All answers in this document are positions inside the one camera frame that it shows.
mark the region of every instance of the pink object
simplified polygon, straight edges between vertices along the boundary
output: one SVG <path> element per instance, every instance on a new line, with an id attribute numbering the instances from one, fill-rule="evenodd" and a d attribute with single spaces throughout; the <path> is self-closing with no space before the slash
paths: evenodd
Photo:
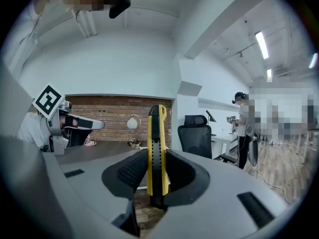
<path id="1" fill-rule="evenodd" d="M 84 145 L 85 146 L 94 146 L 94 145 L 96 145 L 96 142 L 95 141 L 91 141 L 91 136 L 88 135 L 88 137 L 84 141 Z"/>

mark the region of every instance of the black mesh chair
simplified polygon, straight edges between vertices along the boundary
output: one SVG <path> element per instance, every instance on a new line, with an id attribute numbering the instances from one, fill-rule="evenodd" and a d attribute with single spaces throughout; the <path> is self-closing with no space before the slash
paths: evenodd
<path id="1" fill-rule="evenodd" d="M 185 115 L 184 125 L 178 127 L 178 136 L 184 152 L 198 156 L 212 158 L 211 153 L 211 127 L 203 115 Z M 220 155 L 223 162 L 236 163 L 236 159 Z"/>

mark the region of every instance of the table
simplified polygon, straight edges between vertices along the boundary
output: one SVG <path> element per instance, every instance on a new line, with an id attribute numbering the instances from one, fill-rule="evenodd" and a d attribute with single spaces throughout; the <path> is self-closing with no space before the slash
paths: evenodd
<path id="1" fill-rule="evenodd" d="M 142 144 L 142 147 L 147 146 L 146 141 Z M 60 165 L 85 162 L 94 159 L 114 156 L 134 149 L 138 150 L 139 147 L 130 147 L 124 141 L 98 141 L 95 146 L 81 145 L 66 148 L 64 155 L 56 156 L 56 160 Z"/>
<path id="2" fill-rule="evenodd" d="M 237 135 L 232 133 L 232 134 L 218 134 L 216 136 L 211 137 L 212 142 L 219 142 L 220 147 L 219 147 L 219 155 L 222 154 L 223 151 L 223 144 L 226 144 L 226 152 L 225 155 L 229 155 L 230 151 L 230 144 L 233 143 L 234 141 L 237 140 Z"/>
<path id="3" fill-rule="evenodd" d="M 315 125 L 314 127 L 311 127 L 311 128 L 309 128 L 309 129 L 307 129 L 307 138 L 306 138 L 305 150 L 304 150 L 304 155 L 303 155 L 303 159 L 302 159 L 302 161 L 301 161 L 301 164 L 304 164 L 304 163 L 305 163 L 305 160 L 306 160 L 306 155 L 307 155 L 307 150 L 308 150 L 308 144 L 309 144 L 310 133 L 312 133 L 312 132 L 318 132 L 318 131 L 319 131 L 319 125 Z M 299 153 L 300 142 L 301 142 L 301 134 L 302 134 L 302 133 L 299 134 L 296 154 Z"/>

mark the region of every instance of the ceiling light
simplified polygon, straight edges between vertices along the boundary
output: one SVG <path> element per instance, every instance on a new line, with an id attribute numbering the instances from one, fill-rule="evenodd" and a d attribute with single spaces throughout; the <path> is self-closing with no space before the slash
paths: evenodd
<path id="1" fill-rule="evenodd" d="M 271 77 L 272 77 L 271 69 L 268 69 L 268 70 L 267 70 L 267 77 L 268 77 L 268 78 L 271 78 Z"/>
<path id="2" fill-rule="evenodd" d="M 313 55 L 313 59 L 312 59 L 310 65 L 309 65 L 309 68 L 315 67 L 315 65 L 316 65 L 316 63 L 317 63 L 317 58 L 318 58 L 318 53 L 315 53 L 315 54 Z"/>
<path id="3" fill-rule="evenodd" d="M 268 51 L 267 51 L 267 46 L 266 46 L 266 43 L 265 43 L 265 39 L 264 39 L 264 36 L 263 36 L 263 33 L 262 32 L 258 32 L 255 34 L 256 38 L 257 38 L 257 41 L 259 43 L 259 47 L 261 49 L 261 52 L 263 53 L 263 57 L 264 59 L 268 58 Z"/>

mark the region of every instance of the black pants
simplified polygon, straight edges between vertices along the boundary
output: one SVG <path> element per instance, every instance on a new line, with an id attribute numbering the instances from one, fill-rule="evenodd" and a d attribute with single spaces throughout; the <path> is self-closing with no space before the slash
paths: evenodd
<path id="1" fill-rule="evenodd" d="M 238 150 L 239 150 L 239 164 L 238 167 L 240 169 L 244 169 L 244 166 L 247 162 L 248 157 L 248 149 L 249 149 L 249 143 L 252 140 L 249 136 L 240 136 L 239 137 L 239 143 L 238 143 Z"/>

